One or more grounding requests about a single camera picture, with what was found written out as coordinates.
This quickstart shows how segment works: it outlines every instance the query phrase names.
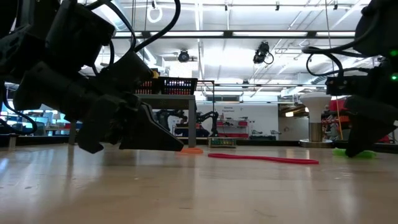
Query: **red cable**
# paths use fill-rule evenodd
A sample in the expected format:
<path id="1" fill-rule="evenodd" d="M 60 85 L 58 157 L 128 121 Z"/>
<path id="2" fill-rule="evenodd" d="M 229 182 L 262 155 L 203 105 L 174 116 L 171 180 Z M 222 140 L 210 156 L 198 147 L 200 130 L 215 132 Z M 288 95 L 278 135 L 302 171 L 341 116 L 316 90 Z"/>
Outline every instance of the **red cable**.
<path id="1" fill-rule="evenodd" d="M 229 155 L 223 153 L 209 153 L 208 157 L 212 158 L 220 158 L 220 159 L 257 159 L 264 161 L 273 161 L 273 162 L 283 162 L 289 164 L 319 164 L 319 161 L 314 159 L 289 159 L 289 158 L 279 158 L 279 157 L 268 157 L 268 156 L 238 156 L 238 155 Z"/>

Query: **ceiling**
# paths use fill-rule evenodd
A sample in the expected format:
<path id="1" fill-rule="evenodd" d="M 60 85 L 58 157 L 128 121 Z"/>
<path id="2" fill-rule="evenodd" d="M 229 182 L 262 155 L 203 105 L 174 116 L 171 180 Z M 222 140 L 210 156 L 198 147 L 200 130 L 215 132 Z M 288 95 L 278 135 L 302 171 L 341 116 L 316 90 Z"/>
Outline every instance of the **ceiling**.
<path id="1" fill-rule="evenodd" d="M 172 30 L 348 30 L 355 31 L 361 18 L 361 9 L 370 0 L 339 0 L 334 10 L 333 0 L 181 0 L 182 11 L 178 22 Z M 174 16 L 173 0 L 157 0 L 157 10 L 151 10 L 151 0 L 114 0 L 127 19 L 132 21 L 136 32 L 163 29 Z M 118 27 L 119 31 L 127 31 L 120 20 L 109 9 L 101 6 L 95 12 Z M 162 17 L 158 22 L 152 19 Z M 261 41 L 268 41 L 274 54 L 271 65 L 255 65 L 252 61 L 254 52 Z M 147 46 L 146 52 L 151 55 L 147 63 L 153 66 L 168 67 L 170 75 L 192 77 L 200 74 L 204 80 L 216 80 L 219 83 L 241 83 L 248 79 L 250 83 L 268 84 L 308 84 L 314 80 L 305 68 L 308 55 L 301 54 L 303 46 L 311 45 L 319 48 L 335 47 L 352 39 L 159 39 Z M 127 39 L 114 39 L 116 55 L 121 57 L 128 50 L 130 42 Z M 193 62 L 179 63 L 177 55 L 182 50 L 188 50 Z M 202 64 L 199 70 L 198 60 Z M 358 60 L 339 57 L 343 65 L 350 67 L 371 66 L 369 60 Z M 98 61 L 109 60 L 109 50 L 105 47 Z M 332 69 L 332 63 L 324 56 L 312 58 L 310 68 L 321 73 Z M 90 74 L 91 69 L 83 72 Z"/>

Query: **fluorescent light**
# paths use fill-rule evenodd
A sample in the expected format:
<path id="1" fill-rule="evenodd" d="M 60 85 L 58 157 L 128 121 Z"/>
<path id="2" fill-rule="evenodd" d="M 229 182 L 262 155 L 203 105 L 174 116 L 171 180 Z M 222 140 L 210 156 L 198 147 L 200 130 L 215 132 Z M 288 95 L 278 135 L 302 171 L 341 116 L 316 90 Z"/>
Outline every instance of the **fluorescent light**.
<path id="1" fill-rule="evenodd" d="M 185 36 L 185 37 L 206 37 L 206 36 L 222 36 L 224 35 L 224 32 L 222 31 L 198 31 L 198 32 L 184 32 L 184 31 L 172 31 L 172 32 L 167 32 L 164 37 L 178 37 L 178 36 Z"/>
<path id="2" fill-rule="evenodd" d="M 304 37 L 307 35 L 307 32 L 233 32 L 234 36 L 238 37 L 256 37 L 256 36 L 267 36 L 267 37 L 278 37 L 278 36 L 300 36 Z"/>
<path id="3" fill-rule="evenodd" d="M 142 37 L 142 32 L 135 32 L 136 37 Z M 115 37 L 131 37 L 131 32 L 117 32 Z"/>
<path id="4" fill-rule="evenodd" d="M 317 37 L 327 37 L 329 36 L 329 32 L 317 32 Z M 342 37 L 354 37 L 355 32 L 330 32 L 331 37 L 342 36 Z"/>
<path id="5" fill-rule="evenodd" d="M 287 112 L 287 113 L 285 114 L 285 116 L 286 116 L 287 118 L 292 117 L 293 115 L 294 115 L 293 112 Z"/>

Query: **metal cylinder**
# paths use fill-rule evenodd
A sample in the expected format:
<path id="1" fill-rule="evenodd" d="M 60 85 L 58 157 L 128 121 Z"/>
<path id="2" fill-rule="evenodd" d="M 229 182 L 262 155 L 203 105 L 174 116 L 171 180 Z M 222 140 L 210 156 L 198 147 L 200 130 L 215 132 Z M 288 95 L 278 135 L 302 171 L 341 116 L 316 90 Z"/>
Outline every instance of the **metal cylinder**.
<path id="1" fill-rule="evenodd" d="M 309 123 L 310 142 L 322 142 L 322 123 Z"/>

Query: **orange object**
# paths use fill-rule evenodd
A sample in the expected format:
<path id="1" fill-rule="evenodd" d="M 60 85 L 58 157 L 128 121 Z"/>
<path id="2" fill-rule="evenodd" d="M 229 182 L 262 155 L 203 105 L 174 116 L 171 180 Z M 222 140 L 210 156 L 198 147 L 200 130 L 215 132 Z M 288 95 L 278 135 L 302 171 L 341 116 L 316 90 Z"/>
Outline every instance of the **orange object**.
<path id="1" fill-rule="evenodd" d="M 180 153 L 187 153 L 187 154 L 203 154 L 203 150 L 197 147 L 193 148 L 183 148 Z"/>

